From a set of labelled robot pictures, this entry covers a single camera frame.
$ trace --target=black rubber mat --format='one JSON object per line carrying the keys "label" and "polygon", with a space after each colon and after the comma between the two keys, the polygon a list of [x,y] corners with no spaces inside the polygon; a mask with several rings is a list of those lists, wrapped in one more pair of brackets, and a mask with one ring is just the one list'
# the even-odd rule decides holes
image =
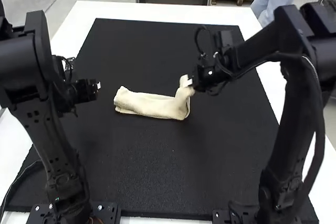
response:
{"label": "black rubber mat", "polygon": [[[119,114],[120,86],[175,95],[181,75],[194,68],[199,25],[97,19],[79,53],[80,78],[101,82],[96,102],[78,106],[78,118],[61,119],[79,151],[95,201],[114,201],[127,216],[211,219],[230,199],[256,204],[259,176],[278,123],[255,70],[219,96],[197,93],[180,122]],[[232,31],[238,27],[209,26]],[[207,34],[201,44],[208,45]],[[37,155],[30,150],[23,167]],[[29,211],[46,202],[45,173],[29,177],[8,209]],[[301,218],[318,223],[307,200]]]}

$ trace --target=cable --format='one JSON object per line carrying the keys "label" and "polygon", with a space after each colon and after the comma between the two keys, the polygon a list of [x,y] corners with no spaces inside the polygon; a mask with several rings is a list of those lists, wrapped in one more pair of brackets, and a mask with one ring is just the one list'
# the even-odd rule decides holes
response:
{"label": "cable", "polygon": [[323,157],[324,157],[324,146],[325,146],[325,135],[326,128],[324,124],[323,117],[323,102],[322,102],[322,94],[320,82],[318,80],[317,72],[314,65],[311,61],[303,56],[302,63],[308,69],[308,74],[306,75],[306,79],[309,82],[310,92],[312,94],[312,109],[315,114],[315,122],[316,122],[316,141],[315,141],[315,151],[314,157],[309,167],[307,176],[303,182],[302,189],[299,192],[298,196],[294,200],[294,203],[288,213],[287,217],[283,221],[283,223],[291,223],[300,208],[302,207],[304,201],[307,199],[309,192],[315,182],[319,169],[321,167]]}
{"label": "cable", "polygon": [[17,188],[20,186],[22,181],[27,178],[30,174],[40,170],[43,168],[43,163],[39,159],[35,162],[33,162],[31,165],[27,166],[23,172],[17,176],[17,178],[13,181],[13,183],[10,185],[7,193],[5,194],[5,197],[2,201],[1,207],[0,207],[0,223],[2,221],[2,217],[5,212],[5,207],[7,206],[7,203],[11,200],[12,196],[16,193]]}
{"label": "cable", "polygon": [[68,67],[70,69],[69,79],[66,80],[66,81],[68,83],[71,83],[71,81],[72,81],[72,65],[71,65],[70,61],[67,58],[65,58],[63,56],[59,56],[59,57],[68,65]]}
{"label": "cable", "polygon": [[200,47],[199,42],[198,42],[198,37],[200,35],[200,32],[202,32],[202,31],[209,32],[209,35],[211,36],[210,30],[205,25],[202,25],[201,27],[199,27],[196,30],[195,35],[194,35],[194,41],[195,41],[195,45],[196,45],[197,51],[199,52],[199,54],[201,55],[201,57],[205,57],[206,53],[202,50],[202,48]]}

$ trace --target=mounting plate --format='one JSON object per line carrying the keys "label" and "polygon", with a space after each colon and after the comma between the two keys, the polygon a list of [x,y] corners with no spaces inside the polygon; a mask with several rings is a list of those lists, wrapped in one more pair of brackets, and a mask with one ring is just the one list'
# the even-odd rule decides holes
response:
{"label": "mounting plate", "polygon": [[[119,224],[121,209],[116,203],[94,201],[92,205],[92,217],[97,217],[105,224]],[[53,218],[54,211],[47,204],[36,204],[30,211],[27,224],[57,224]]]}

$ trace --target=white table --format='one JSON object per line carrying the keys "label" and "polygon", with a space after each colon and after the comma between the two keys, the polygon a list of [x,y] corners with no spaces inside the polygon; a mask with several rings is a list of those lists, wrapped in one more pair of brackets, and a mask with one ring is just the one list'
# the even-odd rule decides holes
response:
{"label": "white table", "polygon": [[[145,20],[168,23],[194,23],[214,25],[239,25],[244,39],[261,29],[259,22],[248,7],[180,6],[134,3],[106,3],[78,1],[51,41],[53,54],[64,57],[77,56],[96,18]],[[269,102],[280,121],[285,100],[285,80],[278,63],[266,63],[257,68]],[[31,147],[31,140],[20,123],[7,110],[0,118],[0,200],[16,177]],[[303,169],[307,174],[313,156],[313,143]],[[319,176],[310,192],[310,200],[321,224],[336,220],[336,151],[326,138],[326,149]],[[24,224],[28,213],[5,214],[6,224]],[[121,222],[171,223],[168,219],[122,218]],[[173,220],[176,224],[209,223],[208,221]]]}

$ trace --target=white towel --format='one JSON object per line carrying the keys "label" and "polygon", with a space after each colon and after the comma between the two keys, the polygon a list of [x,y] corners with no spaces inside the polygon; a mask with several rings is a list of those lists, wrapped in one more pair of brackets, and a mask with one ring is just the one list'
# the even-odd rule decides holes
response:
{"label": "white towel", "polygon": [[195,93],[189,84],[188,75],[182,76],[175,97],[136,93],[121,86],[114,97],[114,105],[120,113],[183,120],[190,113],[190,97]]}

